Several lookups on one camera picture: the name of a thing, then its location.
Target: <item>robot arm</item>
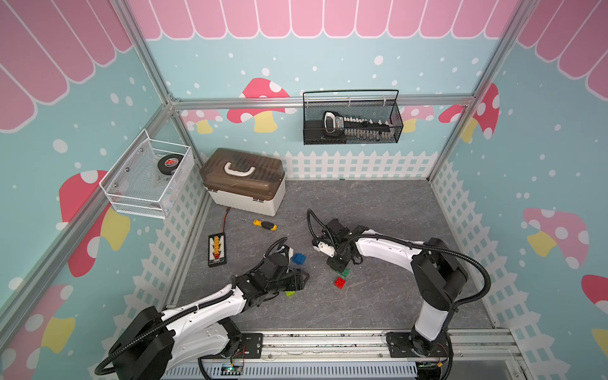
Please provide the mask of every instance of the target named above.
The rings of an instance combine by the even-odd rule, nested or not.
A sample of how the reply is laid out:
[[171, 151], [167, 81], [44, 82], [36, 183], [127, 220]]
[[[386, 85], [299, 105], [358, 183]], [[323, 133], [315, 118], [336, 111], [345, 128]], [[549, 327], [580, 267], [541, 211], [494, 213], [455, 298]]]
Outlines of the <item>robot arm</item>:
[[[476, 261], [458, 252], [447, 249], [439, 239], [428, 242], [407, 241], [378, 234], [373, 229], [357, 226], [353, 230], [344, 227], [337, 219], [327, 225], [322, 224], [323, 235], [317, 237], [310, 227], [313, 248], [328, 255], [327, 264], [342, 273], [348, 263], [361, 264], [364, 257], [375, 257], [388, 261], [414, 273], [416, 283], [423, 298], [423, 305], [412, 328], [412, 350], [419, 356], [428, 356], [434, 349], [438, 336], [447, 328], [458, 305], [482, 298], [489, 291], [489, 276]], [[456, 259], [459, 257], [472, 262], [487, 279], [484, 289], [475, 297], [456, 301], [468, 280], [464, 267]]]
[[[95, 374], [116, 372], [120, 380], [157, 380], [169, 370], [201, 356], [229, 358], [242, 345], [242, 335], [229, 319], [260, 306], [282, 291], [299, 291], [309, 275], [289, 268], [293, 249], [276, 241], [263, 259], [218, 292], [162, 313], [151, 306], [142, 310], [110, 348]], [[105, 368], [113, 363], [113, 368]]]

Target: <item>red lego brick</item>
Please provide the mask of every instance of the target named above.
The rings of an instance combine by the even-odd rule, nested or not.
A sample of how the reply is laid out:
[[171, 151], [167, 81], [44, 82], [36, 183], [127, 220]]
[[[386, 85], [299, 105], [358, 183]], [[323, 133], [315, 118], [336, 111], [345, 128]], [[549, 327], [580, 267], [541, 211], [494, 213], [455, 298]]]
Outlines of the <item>red lego brick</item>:
[[334, 285], [336, 285], [340, 289], [342, 289], [344, 287], [344, 284], [346, 284], [346, 281], [344, 281], [344, 279], [342, 279], [340, 277], [338, 277], [336, 282], [334, 282]]

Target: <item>green lego brick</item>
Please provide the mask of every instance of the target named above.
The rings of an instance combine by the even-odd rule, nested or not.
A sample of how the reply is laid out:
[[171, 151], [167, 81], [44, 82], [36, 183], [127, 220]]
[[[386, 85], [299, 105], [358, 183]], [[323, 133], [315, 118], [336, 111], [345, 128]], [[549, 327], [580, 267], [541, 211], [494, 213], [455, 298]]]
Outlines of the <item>green lego brick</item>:
[[335, 273], [338, 273], [340, 276], [347, 278], [348, 275], [350, 274], [350, 268], [346, 268], [344, 269], [344, 271], [342, 273], [338, 272], [338, 271], [334, 271]]

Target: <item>basket handle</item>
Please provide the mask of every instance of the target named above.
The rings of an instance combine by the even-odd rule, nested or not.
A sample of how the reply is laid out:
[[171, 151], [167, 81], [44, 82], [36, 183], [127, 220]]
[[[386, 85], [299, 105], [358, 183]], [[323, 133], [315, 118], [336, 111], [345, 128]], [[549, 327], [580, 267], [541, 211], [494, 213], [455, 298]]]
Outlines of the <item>basket handle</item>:
[[230, 165], [231, 165], [231, 164], [232, 164], [232, 163], [231, 163], [231, 162], [229, 162], [229, 161], [228, 161], [228, 162], [226, 162], [226, 165], [224, 165], [224, 171], [225, 171], [227, 174], [231, 174], [231, 175], [233, 175], [233, 176], [238, 176], [238, 177], [246, 177], [246, 176], [250, 175], [251, 173], [253, 173], [253, 172], [254, 172], [254, 170], [255, 170], [255, 167], [254, 167], [254, 166], [252, 166], [251, 168], [249, 168], [249, 170], [248, 170], [248, 171], [238, 171], [238, 170], [232, 170], [232, 169], [230, 169]]

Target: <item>gray floor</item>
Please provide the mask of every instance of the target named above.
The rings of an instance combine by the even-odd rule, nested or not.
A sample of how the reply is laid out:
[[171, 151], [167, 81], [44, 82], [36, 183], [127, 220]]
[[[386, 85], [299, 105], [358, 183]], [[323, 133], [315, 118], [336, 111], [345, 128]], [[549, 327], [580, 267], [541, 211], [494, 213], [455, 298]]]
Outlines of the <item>gray floor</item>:
[[[306, 255], [302, 268], [310, 273], [310, 280], [292, 297], [282, 293], [259, 308], [232, 317], [242, 330], [411, 328], [422, 304], [413, 274], [366, 258], [361, 265], [348, 265], [351, 273], [344, 289], [338, 289], [333, 285], [337, 274], [325, 263], [327, 256], [312, 248], [306, 226], [308, 208], [325, 223], [335, 217], [348, 228], [361, 224], [407, 240], [437, 237], [457, 248], [426, 181], [288, 181], [274, 217], [230, 210], [226, 219], [228, 264], [215, 268], [207, 266], [207, 239], [221, 232], [226, 208], [211, 205], [179, 304], [216, 292], [229, 283], [231, 275], [240, 275], [257, 264], [275, 240], [287, 236], [287, 245]], [[264, 230], [239, 217], [272, 221], [278, 230]], [[473, 293], [475, 288], [469, 281], [460, 297]], [[479, 301], [461, 306], [450, 323], [450, 328], [488, 327], [491, 322]]]

